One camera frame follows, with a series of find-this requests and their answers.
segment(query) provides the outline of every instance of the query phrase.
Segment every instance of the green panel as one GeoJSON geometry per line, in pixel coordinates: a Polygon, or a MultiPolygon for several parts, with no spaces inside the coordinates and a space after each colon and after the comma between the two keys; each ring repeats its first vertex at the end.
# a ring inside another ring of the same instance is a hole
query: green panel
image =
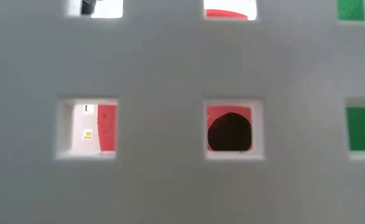
{"type": "Polygon", "coordinates": [[[351,151],[365,151],[365,108],[347,107],[351,151]]]}
{"type": "Polygon", "coordinates": [[[339,20],[365,21],[363,0],[338,0],[339,20]]]}

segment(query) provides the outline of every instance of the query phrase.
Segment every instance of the black circle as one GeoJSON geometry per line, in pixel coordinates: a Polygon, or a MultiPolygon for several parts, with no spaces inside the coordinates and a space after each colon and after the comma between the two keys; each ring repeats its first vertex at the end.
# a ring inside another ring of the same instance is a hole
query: black circle
{"type": "Polygon", "coordinates": [[[213,151],[248,151],[252,145],[252,125],[240,114],[226,113],[207,130],[207,142],[213,151]]]}

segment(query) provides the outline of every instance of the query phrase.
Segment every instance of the perforated panel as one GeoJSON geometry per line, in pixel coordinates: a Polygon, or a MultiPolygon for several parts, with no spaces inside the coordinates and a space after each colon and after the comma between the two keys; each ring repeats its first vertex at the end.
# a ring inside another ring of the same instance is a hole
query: perforated panel
{"type": "Polygon", "coordinates": [[[365,223],[345,100],[365,98],[365,23],[331,0],[128,0],[115,20],[0,0],[0,223],[365,223]],[[118,99],[115,159],[55,160],[63,96],[118,99]],[[204,100],[261,99],[264,160],[208,161],[204,100]]]}

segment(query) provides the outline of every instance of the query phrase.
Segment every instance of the square opening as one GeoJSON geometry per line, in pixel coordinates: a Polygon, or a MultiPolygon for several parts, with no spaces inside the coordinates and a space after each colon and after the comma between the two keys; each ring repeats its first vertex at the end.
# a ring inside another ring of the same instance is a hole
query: square opening
{"type": "Polygon", "coordinates": [[[117,101],[66,99],[58,106],[57,158],[104,158],[116,153],[117,101]]]}
{"type": "Polygon", "coordinates": [[[259,100],[208,100],[204,127],[207,159],[263,159],[259,100]]]}
{"type": "Polygon", "coordinates": [[[348,100],[345,109],[351,158],[365,159],[365,100],[348,100]]]}
{"type": "Polygon", "coordinates": [[[204,0],[206,19],[256,20],[256,0],[204,0]]]}
{"type": "Polygon", "coordinates": [[[67,9],[74,17],[121,18],[123,0],[67,0],[67,9]]]}
{"type": "Polygon", "coordinates": [[[365,21],[365,0],[337,0],[338,19],[365,21]]]}

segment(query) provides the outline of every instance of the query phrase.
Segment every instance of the red panel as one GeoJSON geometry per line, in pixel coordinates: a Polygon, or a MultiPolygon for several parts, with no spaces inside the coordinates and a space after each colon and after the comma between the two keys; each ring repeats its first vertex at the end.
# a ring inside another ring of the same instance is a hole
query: red panel
{"type": "Polygon", "coordinates": [[[98,137],[101,151],[115,151],[117,106],[98,105],[98,137]]]}
{"type": "Polygon", "coordinates": [[[207,17],[228,17],[228,18],[237,18],[237,19],[247,19],[247,16],[245,16],[241,13],[225,11],[225,10],[218,10],[218,9],[206,9],[206,16],[207,17]]]}
{"type": "MultiPolygon", "coordinates": [[[[252,124],[252,111],[248,107],[244,106],[208,106],[207,107],[207,129],[213,124],[213,122],[226,113],[237,113],[246,118],[250,124],[252,124]]],[[[207,144],[207,149],[212,150],[210,145],[207,144]]]]}

